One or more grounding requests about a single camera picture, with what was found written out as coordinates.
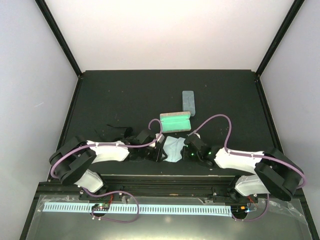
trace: gray floor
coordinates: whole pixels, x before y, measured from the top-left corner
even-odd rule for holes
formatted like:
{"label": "gray floor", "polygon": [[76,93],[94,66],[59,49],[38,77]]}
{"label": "gray floor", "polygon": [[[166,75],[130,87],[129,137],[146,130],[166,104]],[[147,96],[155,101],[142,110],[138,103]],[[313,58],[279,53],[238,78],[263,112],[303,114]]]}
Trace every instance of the gray floor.
{"label": "gray floor", "polygon": [[[199,204],[197,199],[140,199],[141,203]],[[292,205],[302,213],[298,199]],[[261,210],[251,212],[259,215]],[[230,217],[193,215],[140,215],[133,223],[92,220],[86,213],[36,211],[28,240],[311,240],[303,217],[297,220],[287,209],[274,206],[260,220],[235,222]],[[108,215],[129,220],[132,215]]]}

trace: black frame post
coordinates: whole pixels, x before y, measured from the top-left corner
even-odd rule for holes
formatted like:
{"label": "black frame post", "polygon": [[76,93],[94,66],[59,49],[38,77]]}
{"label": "black frame post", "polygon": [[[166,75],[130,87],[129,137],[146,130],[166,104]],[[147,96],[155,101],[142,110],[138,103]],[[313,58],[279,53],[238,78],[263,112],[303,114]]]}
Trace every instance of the black frame post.
{"label": "black frame post", "polygon": [[288,28],[290,27],[292,21],[294,20],[295,16],[297,15],[299,9],[301,8],[302,4],[305,0],[294,0],[292,6],[290,7],[288,13],[286,14],[278,32],[276,33],[274,39],[272,40],[271,45],[269,46],[268,50],[266,51],[262,62],[260,63],[258,69],[256,70],[256,74],[258,77],[262,75],[266,66],[268,65],[270,59],[272,58],[273,54],[275,53],[277,47],[279,46],[282,38],[286,34]]}
{"label": "black frame post", "polygon": [[57,41],[59,42],[66,58],[69,60],[75,74],[77,75],[77,77],[81,77],[82,75],[82,71],[80,70],[76,59],[74,58],[64,36],[62,35],[55,19],[54,16],[52,16],[48,5],[46,4],[45,0],[35,0],[36,4],[38,5],[39,9],[41,10],[45,20],[47,21],[47,23],[49,24],[55,38],[57,39]]}

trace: black metal frame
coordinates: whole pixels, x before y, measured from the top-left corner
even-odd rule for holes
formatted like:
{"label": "black metal frame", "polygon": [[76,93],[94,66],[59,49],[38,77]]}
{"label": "black metal frame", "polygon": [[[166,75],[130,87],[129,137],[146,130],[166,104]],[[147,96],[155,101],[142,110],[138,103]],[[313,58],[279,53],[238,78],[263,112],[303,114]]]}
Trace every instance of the black metal frame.
{"label": "black metal frame", "polygon": [[[75,103],[78,98],[79,90],[82,84],[82,72],[71,52],[71,50],[68,47],[68,44],[66,40],[64,39],[54,17],[52,16],[45,0],[35,0],[37,5],[39,6],[43,16],[45,17],[46,21],[48,22],[52,32],[54,33],[57,41],[59,42],[61,48],[63,49],[67,59],[69,60],[74,72],[78,76],[78,82],[71,100],[71,104],[66,116],[66,120],[63,126],[63,130],[61,133],[61,137],[59,139],[59,143],[57,148],[60,148],[64,142],[67,135],[67,131],[70,125],[71,116],[74,111]],[[268,102],[265,96],[265,92],[263,89],[263,86],[260,81],[260,76],[262,75],[264,69],[268,65],[270,59],[272,58],[273,54],[275,53],[278,45],[280,44],[280,41],[284,37],[285,33],[287,32],[290,24],[292,23],[293,19],[297,15],[300,7],[302,6],[304,0],[295,0],[287,13],[284,21],[282,22],[278,32],[276,33],[269,49],[267,50],[262,62],[260,63],[257,71],[256,71],[256,88],[257,92],[260,96],[260,101],[262,108],[264,110],[264,115],[269,127],[269,131],[272,137],[273,144],[276,148],[278,148],[280,151],[282,151],[281,143],[277,134],[277,130],[275,128],[275,124],[272,118],[272,114],[270,112]],[[137,194],[138,196],[148,196],[149,194],[157,194],[158,196],[170,196],[170,193],[172,190],[168,191],[168,185],[170,185],[170,188],[177,189],[180,196],[190,196],[193,194],[193,197],[208,197],[210,194],[212,194],[212,187],[213,186],[224,186],[228,185],[230,183],[230,180],[209,180],[207,177],[197,177],[196,179],[192,178],[184,178],[180,177],[180,179],[177,181],[175,179],[175,182],[170,181],[168,183],[168,180],[163,180],[163,178],[159,177],[135,177],[135,176],[127,176],[122,177],[119,179],[118,177],[114,176],[108,176],[105,177],[105,180],[107,180],[110,183],[117,183],[124,185],[125,188],[131,188],[128,190],[129,192],[132,192],[134,194]],[[34,199],[32,201],[24,228],[21,233],[20,239],[26,239],[32,218],[34,216],[34,212],[36,210],[37,202],[39,200],[40,195],[78,195],[79,194],[79,188],[76,186],[61,186],[61,184],[58,181],[51,180],[48,178],[48,182],[40,182],[38,185],[38,188],[36,190]],[[312,215],[310,212],[310,209],[308,207],[305,195],[302,191],[302,189],[298,189],[297,192],[294,195],[294,198],[300,199],[302,209],[304,212],[304,215],[308,222],[308,227],[312,235],[312,239],[319,240],[319,235],[316,230],[316,226],[314,224],[314,221],[312,219]]]}

